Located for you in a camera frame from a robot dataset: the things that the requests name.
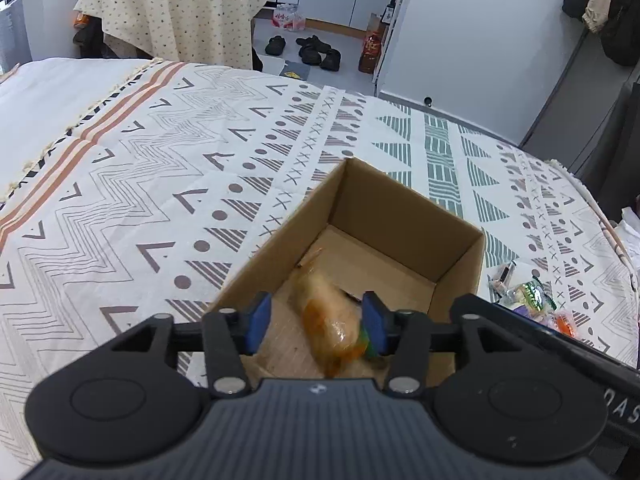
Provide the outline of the orange clear snack packet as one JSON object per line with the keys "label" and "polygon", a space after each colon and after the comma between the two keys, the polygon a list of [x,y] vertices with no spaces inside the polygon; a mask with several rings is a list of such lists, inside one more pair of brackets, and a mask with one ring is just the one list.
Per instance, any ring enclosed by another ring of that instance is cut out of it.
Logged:
{"label": "orange clear snack packet", "polygon": [[360,307],[330,280],[315,258],[296,266],[291,300],[324,377],[334,378],[352,362],[374,352],[362,327]]}

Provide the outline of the dotted cream tablecloth table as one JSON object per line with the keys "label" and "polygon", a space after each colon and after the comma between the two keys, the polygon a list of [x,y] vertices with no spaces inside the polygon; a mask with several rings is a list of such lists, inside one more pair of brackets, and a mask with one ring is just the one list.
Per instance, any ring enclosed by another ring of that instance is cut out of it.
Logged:
{"label": "dotted cream tablecloth table", "polygon": [[124,44],[153,58],[253,67],[252,21],[267,0],[77,0],[98,18],[111,47]]}

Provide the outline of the black slippers pile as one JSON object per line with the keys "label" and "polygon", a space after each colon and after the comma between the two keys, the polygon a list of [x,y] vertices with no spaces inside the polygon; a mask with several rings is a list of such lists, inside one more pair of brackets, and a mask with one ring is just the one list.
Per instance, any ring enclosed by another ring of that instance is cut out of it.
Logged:
{"label": "black slippers pile", "polygon": [[298,56],[303,64],[318,66],[322,70],[332,73],[340,70],[342,60],[341,52],[333,49],[318,36],[297,38],[296,44],[299,45]]}

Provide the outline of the pink water bottle pack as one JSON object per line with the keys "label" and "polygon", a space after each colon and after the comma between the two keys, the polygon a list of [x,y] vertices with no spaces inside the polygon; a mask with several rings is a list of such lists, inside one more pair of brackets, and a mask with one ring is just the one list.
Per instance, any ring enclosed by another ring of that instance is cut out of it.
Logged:
{"label": "pink water bottle pack", "polygon": [[299,13],[294,3],[278,3],[272,11],[271,23],[274,27],[299,32],[306,28],[306,18]]}

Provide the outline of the green round biscuit packet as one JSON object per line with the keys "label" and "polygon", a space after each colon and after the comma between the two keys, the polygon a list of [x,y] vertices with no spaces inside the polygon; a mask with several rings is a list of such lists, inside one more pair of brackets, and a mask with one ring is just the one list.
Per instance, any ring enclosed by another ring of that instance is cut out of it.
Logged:
{"label": "green round biscuit packet", "polygon": [[510,298],[514,304],[526,307],[533,314],[545,314],[556,310],[556,304],[546,293],[538,278],[532,278],[512,288]]}

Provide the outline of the orange jelly snack packet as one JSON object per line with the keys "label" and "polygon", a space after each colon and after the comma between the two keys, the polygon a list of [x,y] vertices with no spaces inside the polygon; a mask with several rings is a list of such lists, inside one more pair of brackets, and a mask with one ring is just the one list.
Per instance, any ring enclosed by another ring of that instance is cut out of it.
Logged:
{"label": "orange jelly snack packet", "polygon": [[573,315],[567,310],[556,310],[546,317],[546,324],[560,334],[578,340],[580,338]]}

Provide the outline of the black slipper single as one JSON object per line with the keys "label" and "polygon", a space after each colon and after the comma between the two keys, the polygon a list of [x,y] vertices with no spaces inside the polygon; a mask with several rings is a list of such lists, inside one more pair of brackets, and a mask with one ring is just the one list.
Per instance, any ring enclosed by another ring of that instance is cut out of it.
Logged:
{"label": "black slipper single", "polygon": [[286,46],[286,41],[282,36],[274,36],[269,39],[265,46],[265,54],[270,56],[280,56]]}

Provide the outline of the red oil bottle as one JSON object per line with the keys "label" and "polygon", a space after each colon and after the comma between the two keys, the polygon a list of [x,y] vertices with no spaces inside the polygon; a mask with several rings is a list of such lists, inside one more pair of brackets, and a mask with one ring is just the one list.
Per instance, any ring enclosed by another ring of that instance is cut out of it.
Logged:
{"label": "red oil bottle", "polygon": [[364,37],[362,52],[358,63],[358,70],[361,73],[373,74],[378,65],[382,49],[382,41],[377,30],[369,30]]}

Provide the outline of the patterned bedspread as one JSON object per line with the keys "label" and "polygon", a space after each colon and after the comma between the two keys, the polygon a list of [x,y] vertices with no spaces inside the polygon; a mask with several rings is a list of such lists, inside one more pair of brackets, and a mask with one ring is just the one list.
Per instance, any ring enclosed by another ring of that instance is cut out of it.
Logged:
{"label": "patterned bedspread", "polygon": [[356,157],[483,231],[579,338],[636,365],[639,293],[588,191],[451,120],[204,64],[49,58],[1,79],[1,474],[39,454],[37,382],[157,312],[195,321],[288,214]]}

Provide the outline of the hanging dark clothes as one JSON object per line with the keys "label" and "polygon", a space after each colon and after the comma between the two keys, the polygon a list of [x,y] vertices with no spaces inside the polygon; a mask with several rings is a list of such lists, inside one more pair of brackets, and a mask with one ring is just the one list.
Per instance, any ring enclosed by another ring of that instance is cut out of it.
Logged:
{"label": "hanging dark clothes", "polygon": [[612,62],[623,67],[639,63],[639,0],[563,0],[562,11],[600,37]]}

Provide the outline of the brown cardboard box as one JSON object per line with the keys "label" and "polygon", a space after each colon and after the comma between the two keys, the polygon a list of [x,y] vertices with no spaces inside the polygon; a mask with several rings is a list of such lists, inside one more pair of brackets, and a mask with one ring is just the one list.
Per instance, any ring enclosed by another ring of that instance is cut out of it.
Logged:
{"label": "brown cardboard box", "polygon": [[282,222],[218,296],[247,307],[272,296],[271,321],[254,356],[242,359],[253,385],[266,378],[319,379],[296,309],[294,282],[306,262],[351,304],[375,292],[390,310],[449,320],[454,300],[474,294],[483,270],[481,230],[358,159],[338,165]]}

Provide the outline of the silver brown snack bar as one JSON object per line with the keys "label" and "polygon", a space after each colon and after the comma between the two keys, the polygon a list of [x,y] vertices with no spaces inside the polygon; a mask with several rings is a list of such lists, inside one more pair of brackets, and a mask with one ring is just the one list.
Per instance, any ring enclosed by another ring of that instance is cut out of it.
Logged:
{"label": "silver brown snack bar", "polygon": [[498,296],[503,296],[509,289],[508,285],[511,276],[516,268],[516,261],[511,260],[505,263],[498,273],[489,279],[489,287]]}

